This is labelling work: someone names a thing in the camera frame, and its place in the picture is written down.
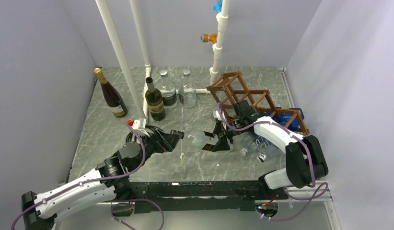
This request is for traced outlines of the small clear bottle black cap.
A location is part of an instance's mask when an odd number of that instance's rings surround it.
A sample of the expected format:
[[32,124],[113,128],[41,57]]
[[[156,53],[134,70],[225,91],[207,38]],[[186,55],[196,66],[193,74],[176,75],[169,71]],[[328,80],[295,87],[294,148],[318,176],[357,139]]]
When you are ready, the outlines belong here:
[[216,135],[199,129],[191,129],[188,132],[172,129],[170,134],[177,134],[181,140],[186,140],[186,143],[193,145],[199,150],[213,151],[214,146],[219,141]]

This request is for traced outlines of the dark green wine bottle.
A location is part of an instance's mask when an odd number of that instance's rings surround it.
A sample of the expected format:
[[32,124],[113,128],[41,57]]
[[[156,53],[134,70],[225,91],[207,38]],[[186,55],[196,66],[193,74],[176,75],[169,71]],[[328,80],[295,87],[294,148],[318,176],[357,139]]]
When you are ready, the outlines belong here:
[[166,116],[162,94],[159,89],[155,88],[152,77],[147,77],[145,82],[147,84],[145,98],[151,117],[155,121],[161,121]]

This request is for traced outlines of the clear glass bottle silver cap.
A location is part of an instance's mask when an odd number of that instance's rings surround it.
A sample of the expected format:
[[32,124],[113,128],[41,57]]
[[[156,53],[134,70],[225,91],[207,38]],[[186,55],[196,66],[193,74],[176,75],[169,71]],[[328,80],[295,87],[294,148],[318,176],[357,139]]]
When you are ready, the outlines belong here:
[[179,102],[183,107],[191,108],[197,103],[197,86],[188,69],[183,71],[180,79],[178,96]]

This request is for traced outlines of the clear glass bottle white cap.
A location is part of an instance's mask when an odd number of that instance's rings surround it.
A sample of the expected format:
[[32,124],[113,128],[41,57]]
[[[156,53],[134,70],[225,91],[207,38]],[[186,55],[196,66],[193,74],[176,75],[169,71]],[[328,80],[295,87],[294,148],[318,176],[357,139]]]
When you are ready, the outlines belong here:
[[163,105],[165,108],[172,108],[177,105],[176,86],[172,77],[167,70],[160,71],[161,81],[159,90],[162,94]]

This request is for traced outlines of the dark red wine bottle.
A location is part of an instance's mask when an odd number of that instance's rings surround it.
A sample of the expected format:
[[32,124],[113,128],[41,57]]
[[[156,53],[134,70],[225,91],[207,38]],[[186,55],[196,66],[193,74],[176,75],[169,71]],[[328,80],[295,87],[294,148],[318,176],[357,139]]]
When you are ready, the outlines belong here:
[[96,67],[94,73],[100,83],[106,104],[115,117],[122,118],[127,115],[127,107],[115,87],[107,80],[102,68]]

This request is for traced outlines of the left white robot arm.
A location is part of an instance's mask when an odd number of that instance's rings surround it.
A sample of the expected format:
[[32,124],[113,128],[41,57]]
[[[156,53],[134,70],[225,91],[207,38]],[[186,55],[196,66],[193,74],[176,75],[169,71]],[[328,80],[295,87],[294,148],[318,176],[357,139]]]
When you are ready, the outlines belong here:
[[129,176],[152,154],[172,152],[183,138],[181,131],[165,133],[156,126],[147,126],[143,135],[130,132],[122,148],[82,177],[48,192],[23,194],[21,217],[25,228],[50,230],[63,214],[104,201],[133,198]]

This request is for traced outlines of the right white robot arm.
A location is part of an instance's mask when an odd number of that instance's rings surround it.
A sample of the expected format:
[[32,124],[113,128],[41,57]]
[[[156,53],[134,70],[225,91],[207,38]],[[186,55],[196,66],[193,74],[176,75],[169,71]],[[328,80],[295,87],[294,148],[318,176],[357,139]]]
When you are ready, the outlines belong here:
[[217,103],[216,118],[229,130],[238,134],[249,131],[270,141],[285,154],[286,166],[265,174],[264,182],[258,185],[262,198],[271,198],[282,187],[315,187],[316,180],[328,175],[329,169],[317,137],[287,129],[264,112],[256,112],[246,100],[236,103],[233,108],[237,115],[233,123],[228,123],[221,103]]

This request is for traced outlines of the clear square bottle black cap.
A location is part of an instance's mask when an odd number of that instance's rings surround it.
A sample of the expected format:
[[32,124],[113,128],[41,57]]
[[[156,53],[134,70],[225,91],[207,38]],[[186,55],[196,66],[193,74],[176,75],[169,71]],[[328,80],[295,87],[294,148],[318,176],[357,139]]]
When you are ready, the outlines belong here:
[[272,143],[263,142],[258,147],[258,152],[259,154],[257,155],[256,158],[260,162],[264,162],[267,159],[273,159],[276,156],[278,156],[280,149]]

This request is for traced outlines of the brown wooden wine rack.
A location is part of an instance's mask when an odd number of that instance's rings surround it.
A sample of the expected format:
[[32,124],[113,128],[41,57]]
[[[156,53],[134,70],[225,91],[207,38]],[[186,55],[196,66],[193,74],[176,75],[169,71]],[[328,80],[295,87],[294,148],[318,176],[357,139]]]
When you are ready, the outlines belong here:
[[255,112],[264,112],[282,126],[288,128],[298,124],[296,132],[304,135],[310,133],[304,123],[304,114],[299,108],[276,107],[270,97],[270,91],[249,89],[241,72],[224,73],[206,89],[216,102],[222,104],[227,121],[234,121],[237,118],[236,113],[228,113],[233,106],[246,101]]

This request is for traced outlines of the blue label clear bottle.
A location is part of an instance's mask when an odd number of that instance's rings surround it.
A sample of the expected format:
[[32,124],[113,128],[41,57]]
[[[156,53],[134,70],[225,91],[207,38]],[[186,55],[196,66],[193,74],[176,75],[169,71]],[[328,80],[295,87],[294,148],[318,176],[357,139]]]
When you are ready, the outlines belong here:
[[304,142],[304,136],[292,132],[274,121],[271,117],[254,113],[240,119],[240,131],[248,130],[257,136],[269,140],[283,153],[288,153],[291,148],[297,146],[299,154],[308,154],[309,149]]

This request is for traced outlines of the orange pipe valve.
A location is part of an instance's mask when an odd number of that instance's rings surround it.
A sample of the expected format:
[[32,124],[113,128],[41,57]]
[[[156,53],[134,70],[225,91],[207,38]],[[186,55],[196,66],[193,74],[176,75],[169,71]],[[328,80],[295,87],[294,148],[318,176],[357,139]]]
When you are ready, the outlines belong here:
[[217,42],[217,33],[214,34],[202,34],[200,37],[201,42],[208,43],[211,42],[212,44],[216,44]]

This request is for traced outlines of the blue pipe valve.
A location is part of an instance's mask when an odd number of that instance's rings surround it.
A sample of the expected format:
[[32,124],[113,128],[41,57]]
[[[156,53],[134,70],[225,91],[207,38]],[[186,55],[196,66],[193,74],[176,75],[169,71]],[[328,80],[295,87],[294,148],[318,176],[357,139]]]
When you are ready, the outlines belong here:
[[222,10],[222,2],[223,2],[223,0],[217,0],[217,2],[213,5],[213,10],[216,12],[216,13],[220,13],[221,12],[221,10]]

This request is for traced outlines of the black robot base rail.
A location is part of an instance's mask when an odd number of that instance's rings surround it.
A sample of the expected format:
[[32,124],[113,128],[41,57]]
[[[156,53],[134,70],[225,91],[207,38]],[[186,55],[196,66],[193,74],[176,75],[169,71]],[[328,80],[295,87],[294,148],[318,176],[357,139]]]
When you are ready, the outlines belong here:
[[156,211],[157,207],[145,200],[155,202],[163,211],[192,211],[238,209],[255,211],[255,206],[268,201],[287,200],[283,188],[270,190],[265,182],[205,181],[205,182],[131,182],[120,192],[117,201],[138,199],[134,203],[136,214]]

